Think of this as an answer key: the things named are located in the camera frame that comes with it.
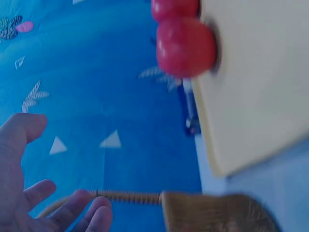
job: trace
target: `white triangle pattern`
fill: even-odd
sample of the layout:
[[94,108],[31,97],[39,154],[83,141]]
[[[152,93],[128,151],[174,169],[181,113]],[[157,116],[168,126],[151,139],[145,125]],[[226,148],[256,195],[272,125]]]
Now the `white triangle pattern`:
[[21,58],[19,58],[18,60],[15,61],[16,70],[19,69],[23,65],[24,59],[25,59],[25,57],[23,56],[23,57],[21,57]]
[[63,144],[63,142],[58,138],[58,136],[56,136],[52,148],[50,149],[49,155],[65,152],[67,150],[68,148]]
[[110,136],[108,136],[100,144],[100,147],[121,148],[121,142],[120,142],[120,139],[119,139],[118,131],[115,130]]

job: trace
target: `wooden board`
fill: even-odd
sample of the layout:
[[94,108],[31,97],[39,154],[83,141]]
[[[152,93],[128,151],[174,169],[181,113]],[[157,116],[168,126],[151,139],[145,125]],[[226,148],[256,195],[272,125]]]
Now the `wooden board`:
[[202,0],[215,25],[217,72],[193,81],[207,155],[228,175],[309,132],[309,4],[306,0]]

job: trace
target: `toy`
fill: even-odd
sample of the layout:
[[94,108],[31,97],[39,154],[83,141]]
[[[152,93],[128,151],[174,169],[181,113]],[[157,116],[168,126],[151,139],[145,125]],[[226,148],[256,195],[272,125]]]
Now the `toy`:
[[211,69],[217,45],[210,28],[195,18],[162,22],[157,30],[157,59],[165,72],[176,78],[194,77]]
[[152,0],[151,12],[157,22],[172,17],[196,17],[198,0]]

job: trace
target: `blue carpet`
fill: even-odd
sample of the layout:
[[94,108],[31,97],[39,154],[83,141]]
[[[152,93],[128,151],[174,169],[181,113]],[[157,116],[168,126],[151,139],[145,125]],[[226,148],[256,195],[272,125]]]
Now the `blue carpet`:
[[[157,65],[149,1],[0,2],[0,18],[17,15],[34,28],[0,38],[0,122],[21,111],[47,115],[22,165],[26,187],[45,178],[57,184],[32,215],[78,188],[201,191],[177,91],[160,76],[137,78]],[[118,143],[106,145],[112,135]],[[113,209],[112,231],[164,231],[159,207]]]

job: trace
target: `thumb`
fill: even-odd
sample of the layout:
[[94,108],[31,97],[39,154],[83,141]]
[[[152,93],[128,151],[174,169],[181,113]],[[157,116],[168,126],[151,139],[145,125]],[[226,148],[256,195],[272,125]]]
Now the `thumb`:
[[28,143],[39,138],[47,125],[44,115],[18,113],[0,127],[0,153],[9,149],[21,160]]

